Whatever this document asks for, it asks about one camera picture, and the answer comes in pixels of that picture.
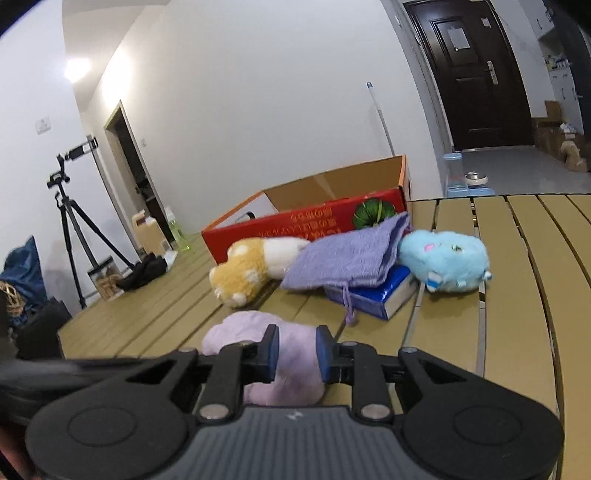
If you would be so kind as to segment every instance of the stuffed animal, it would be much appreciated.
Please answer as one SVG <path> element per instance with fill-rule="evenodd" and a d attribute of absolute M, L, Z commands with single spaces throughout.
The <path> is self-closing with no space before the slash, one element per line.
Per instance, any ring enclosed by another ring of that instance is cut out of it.
<path fill-rule="evenodd" d="M 587 161 L 581 158 L 581 152 L 573 141 L 562 142 L 560 153 L 566 157 L 564 164 L 569 170 L 587 171 Z"/>
<path fill-rule="evenodd" d="M 455 232 L 409 233 L 400 242 L 398 261 L 430 292 L 476 290 L 480 282 L 492 278 L 482 241 Z"/>
<path fill-rule="evenodd" d="M 310 242 L 297 237 L 246 238 L 228 249 L 228 261 L 209 271 L 212 290 L 228 307 L 253 301 L 271 279 L 280 280 Z"/>
<path fill-rule="evenodd" d="M 260 342 L 267 326 L 279 327 L 279 358 L 275 380 L 244 387 L 244 403 L 304 407 L 316 404 L 324 394 L 316 356 L 316 329 L 286 322 L 271 313 L 236 312 L 209 329 L 202 342 L 205 355 L 243 340 Z"/>

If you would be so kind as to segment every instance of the green bottle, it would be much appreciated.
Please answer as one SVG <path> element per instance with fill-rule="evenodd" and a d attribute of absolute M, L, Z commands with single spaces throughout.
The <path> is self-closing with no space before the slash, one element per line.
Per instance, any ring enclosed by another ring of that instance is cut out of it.
<path fill-rule="evenodd" d="M 176 251 L 184 252 L 186 250 L 190 250 L 191 245 L 189 245 L 189 241 L 183 235 L 183 231 L 178 225 L 177 218 L 174 216 L 173 211 L 170 209 L 170 207 L 166 207 L 165 210 L 168 228 L 170 228 L 170 232 L 173 234 L 174 241 L 177 244 Z"/>

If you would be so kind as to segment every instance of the door handle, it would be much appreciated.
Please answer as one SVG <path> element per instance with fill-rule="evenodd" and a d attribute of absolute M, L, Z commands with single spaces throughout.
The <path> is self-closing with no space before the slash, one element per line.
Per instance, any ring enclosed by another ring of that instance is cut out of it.
<path fill-rule="evenodd" d="M 499 79 L 496 77 L 495 66 L 490 60 L 487 61 L 486 64 L 488 65 L 487 70 L 491 74 L 492 83 L 494 85 L 499 85 Z"/>

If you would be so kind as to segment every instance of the blue book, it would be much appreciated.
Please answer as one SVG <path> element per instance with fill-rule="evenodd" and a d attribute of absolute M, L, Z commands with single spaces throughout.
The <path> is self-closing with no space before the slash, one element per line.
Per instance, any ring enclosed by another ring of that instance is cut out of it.
<path fill-rule="evenodd" d="M 403 265 L 394 265 L 386 281 L 375 288 L 350 288 L 354 309 L 382 320 L 390 319 L 417 291 L 418 281 Z M 343 304 L 343 289 L 324 287 L 329 300 Z"/>

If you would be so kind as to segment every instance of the notice on door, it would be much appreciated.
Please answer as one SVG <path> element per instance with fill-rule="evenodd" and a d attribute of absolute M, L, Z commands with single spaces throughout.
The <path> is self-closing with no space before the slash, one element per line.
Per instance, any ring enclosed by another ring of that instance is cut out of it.
<path fill-rule="evenodd" d="M 453 47 L 457 50 L 465 50 L 470 48 L 466 34 L 463 28 L 450 28 L 447 30 L 449 39 L 452 41 Z"/>

